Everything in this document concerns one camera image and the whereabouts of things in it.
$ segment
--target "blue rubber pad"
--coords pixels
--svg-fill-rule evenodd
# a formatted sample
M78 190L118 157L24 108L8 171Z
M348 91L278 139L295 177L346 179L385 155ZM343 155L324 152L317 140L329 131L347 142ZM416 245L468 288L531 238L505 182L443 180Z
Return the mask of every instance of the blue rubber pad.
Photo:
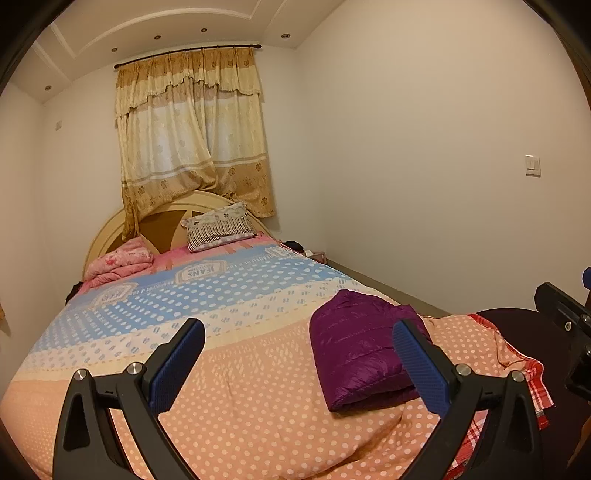
M437 367L403 322L392 331L394 349L427 409L443 418L451 405L449 387Z
M201 322L185 334L158 371L150 386L150 409L157 415L173 406L185 380L203 349L205 328Z

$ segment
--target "polka dot bedspread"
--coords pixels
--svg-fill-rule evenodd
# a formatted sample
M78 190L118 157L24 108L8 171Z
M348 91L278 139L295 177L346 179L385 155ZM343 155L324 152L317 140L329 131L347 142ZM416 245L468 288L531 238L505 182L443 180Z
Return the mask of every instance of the polka dot bedspread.
M377 411L328 411L308 328L311 314L343 288L386 298L265 237L182 255L162 271L76 297L12 380L0 416L35 472L51 478L72 372L84 366L93 375L110 374L145 361L195 316L206 324L205 350L159 419L201 480L399 478L439 418L420 399ZM454 363L496 376L521 369L538 410L551 405L541 365L485 320L453 315L424 321ZM134 471L152 478L123 415L112 413ZM450 478L469 458L484 417L475 417Z

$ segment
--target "orange polka dot fabric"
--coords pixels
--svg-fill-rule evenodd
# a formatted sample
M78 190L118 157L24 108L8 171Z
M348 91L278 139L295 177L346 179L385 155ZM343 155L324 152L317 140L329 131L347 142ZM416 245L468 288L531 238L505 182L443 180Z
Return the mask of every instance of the orange polka dot fabric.
M527 363L497 331L469 316L424 321L452 362L478 373L504 376ZM377 411L328 411L308 328L305 318L202 353L173 408L159 417L201 480L399 478L424 446L439 418L420 399ZM51 476L67 385L16 381L0 406L8 431L42 478ZM151 479L121 412L113 419L134 471ZM472 442L465 440L455 468L469 457Z

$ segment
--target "ceiling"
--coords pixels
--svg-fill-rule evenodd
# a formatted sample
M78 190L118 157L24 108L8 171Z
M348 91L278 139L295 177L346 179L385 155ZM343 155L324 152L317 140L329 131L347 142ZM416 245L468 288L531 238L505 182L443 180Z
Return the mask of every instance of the ceiling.
M37 38L11 81L45 102L93 70L154 51L233 41L296 48L342 2L75 0ZM281 38L286 33L291 37Z

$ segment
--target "light switch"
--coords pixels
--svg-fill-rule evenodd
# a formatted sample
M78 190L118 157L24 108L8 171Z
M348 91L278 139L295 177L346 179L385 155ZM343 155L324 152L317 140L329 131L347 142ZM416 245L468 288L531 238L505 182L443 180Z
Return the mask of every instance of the light switch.
M534 155L525 156L525 174L528 177L540 177L540 158Z

